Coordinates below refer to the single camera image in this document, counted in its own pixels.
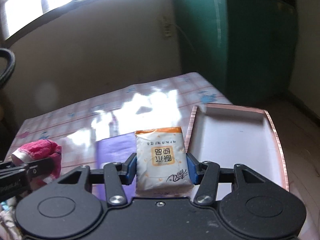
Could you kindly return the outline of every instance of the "white tissue package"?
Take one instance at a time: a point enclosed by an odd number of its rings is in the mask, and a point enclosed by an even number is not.
[[[172,195],[188,192],[187,155],[181,127],[136,131],[137,194]]]

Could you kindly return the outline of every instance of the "metal bolt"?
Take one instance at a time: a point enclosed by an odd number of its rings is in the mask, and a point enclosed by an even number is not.
[[[206,205],[206,204],[209,204],[211,201],[212,201],[212,197],[208,196],[208,195],[203,195],[203,196],[199,196],[196,198],[196,201],[199,203],[199,204],[203,204],[203,205]]]
[[[114,195],[112,197],[109,198],[109,201],[112,204],[121,204],[122,202],[124,202],[125,198],[120,196],[120,195]]]
[[[157,205],[157,207],[163,207],[165,205],[165,203],[162,201],[159,201],[156,203],[156,205]]]

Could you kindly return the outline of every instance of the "wall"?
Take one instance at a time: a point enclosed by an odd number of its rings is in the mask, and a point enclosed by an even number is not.
[[[18,40],[1,98],[11,123],[180,74],[177,35],[164,38],[160,24],[172,11],[171,0],[98,0]]]
[[[299,38],[289,90],[320,116],[320,0],[296,0]]]

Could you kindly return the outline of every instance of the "wall socket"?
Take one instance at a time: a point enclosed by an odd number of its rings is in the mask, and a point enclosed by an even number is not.
[[[173,36],[172,34],[172,24],[169,22],[166,16],[163,16],[161,19],[161,25],[162,25],[162,30],[164,33],[164,36],[166,38],[169,38]]]

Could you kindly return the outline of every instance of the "purple mat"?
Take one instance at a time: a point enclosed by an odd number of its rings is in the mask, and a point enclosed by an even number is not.
[[[98,141],[96,143],[97,169],[102,169],[107,163],[125,162],[127,158],[135,152],[137,152],[137,147],[134,132]],[[134,178],[131,185],[123,185],[122,187],[128,201],[130,201],[135,195],[136,178]],[[104,185],[98,185],[97,188],[99,193],[98,198],[106,200]]]

